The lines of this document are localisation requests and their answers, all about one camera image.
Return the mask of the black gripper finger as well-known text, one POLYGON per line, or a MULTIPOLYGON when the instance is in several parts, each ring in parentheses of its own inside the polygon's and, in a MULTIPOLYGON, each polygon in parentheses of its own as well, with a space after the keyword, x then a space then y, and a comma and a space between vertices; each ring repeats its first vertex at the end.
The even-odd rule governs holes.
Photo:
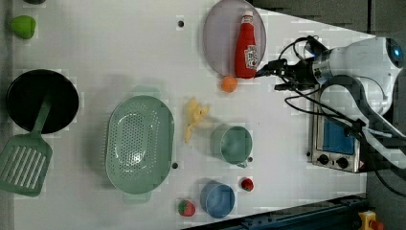
POLYGON ((269 61, 255 74, 256 78, 277 75, 279 71, 279 63, 277 61, 269 61))

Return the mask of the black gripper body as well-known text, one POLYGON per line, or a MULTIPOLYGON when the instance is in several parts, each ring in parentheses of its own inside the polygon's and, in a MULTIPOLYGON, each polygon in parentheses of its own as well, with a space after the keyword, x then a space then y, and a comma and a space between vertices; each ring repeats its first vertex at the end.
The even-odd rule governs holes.
POLYGON ((277 84, 274 89, 277 91, 295 89, 304 91, 314 88, 318 82, 312 72, 312 59, 300 60, 294 65, 288 65, 285 58, 278 60, 277 75, 285 79, 285 83, 277 84))

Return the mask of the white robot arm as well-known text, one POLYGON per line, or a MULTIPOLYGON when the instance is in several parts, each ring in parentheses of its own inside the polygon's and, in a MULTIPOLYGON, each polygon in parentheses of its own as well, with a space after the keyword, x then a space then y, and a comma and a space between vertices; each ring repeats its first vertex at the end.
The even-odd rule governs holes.
POLYGON ((405 134, 383 115, 393 103, 395 82, 403 70, 402 47, 390 37, 373 37, 346 47, 327 48, 312 36, 304 39, 312 54, 294 64, 280 57, 265 64, 256 76, 278 76, 280 90, 302 96, 314 88, 317 113, 379 153, 389 164, 405 168, 405 134))

